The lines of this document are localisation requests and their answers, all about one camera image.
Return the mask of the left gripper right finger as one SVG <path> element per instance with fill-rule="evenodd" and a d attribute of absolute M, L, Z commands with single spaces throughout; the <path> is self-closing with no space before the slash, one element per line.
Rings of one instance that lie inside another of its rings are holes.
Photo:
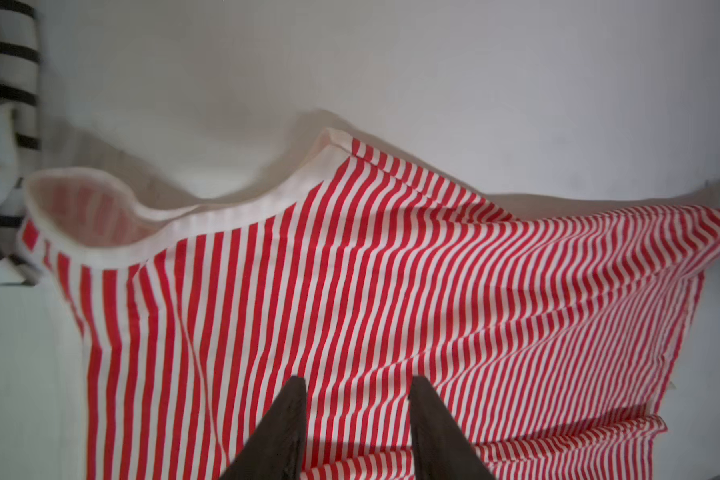
<path fill-rule="evenodd" d="M 408 399 L 416 479 L 496 480 L 427 378 L 412 379 Z"/>

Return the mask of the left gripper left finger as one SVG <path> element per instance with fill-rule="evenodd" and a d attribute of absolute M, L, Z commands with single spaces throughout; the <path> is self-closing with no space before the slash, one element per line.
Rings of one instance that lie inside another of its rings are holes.
<path fill-rule="evenodd" d="M 306 383 L 293 376 L 220 479 L 299 479 L 306 431 Z"/>

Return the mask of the red white striped tank top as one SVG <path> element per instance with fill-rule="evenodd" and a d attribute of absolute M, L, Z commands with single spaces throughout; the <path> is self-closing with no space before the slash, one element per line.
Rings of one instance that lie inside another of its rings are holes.
<path fill-rule="evenodd" d="M 720 208 L 522 220 L 334 129 L 239 204 L 150 208 L 87 168 L 24 188 L 82 337 L 87 479 L 215 479 L 293 376 L 304 478 L 409 479 L 419 375 L 500 478 L 648 479 L 720 256 Z"/>

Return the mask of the black white striped tank top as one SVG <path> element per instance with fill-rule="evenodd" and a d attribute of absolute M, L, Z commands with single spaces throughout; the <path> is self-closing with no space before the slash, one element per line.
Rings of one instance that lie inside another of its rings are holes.
<path fill-rule="evenodd" d="M 39 166 L 40 49 L 32 1 L 0 1 L 0 286 L 33 286 L 37 270 L 18 251 L 23 182 Z"/>

